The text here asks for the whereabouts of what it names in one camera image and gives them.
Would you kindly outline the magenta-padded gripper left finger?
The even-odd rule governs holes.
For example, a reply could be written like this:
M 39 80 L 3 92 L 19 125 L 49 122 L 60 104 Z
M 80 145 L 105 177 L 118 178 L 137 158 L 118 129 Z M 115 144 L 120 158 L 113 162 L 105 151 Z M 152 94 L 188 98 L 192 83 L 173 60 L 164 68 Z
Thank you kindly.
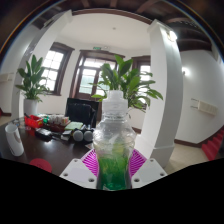
M 74 158 L 62 171 L 60 177 L 84 188 L 95 189 L 99 175 L 99 163 L 94 149 L 81 159 Z

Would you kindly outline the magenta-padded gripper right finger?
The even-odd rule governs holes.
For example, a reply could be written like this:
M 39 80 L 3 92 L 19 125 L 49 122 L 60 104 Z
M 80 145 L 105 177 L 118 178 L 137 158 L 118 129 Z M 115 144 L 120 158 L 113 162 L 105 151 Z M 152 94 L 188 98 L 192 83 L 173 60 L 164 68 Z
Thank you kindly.
M 134 149 L 129 159 L 129 175 L 131 187 L 136 189 L 165 177 L 167 173 L 154 158 L 146 159 Z

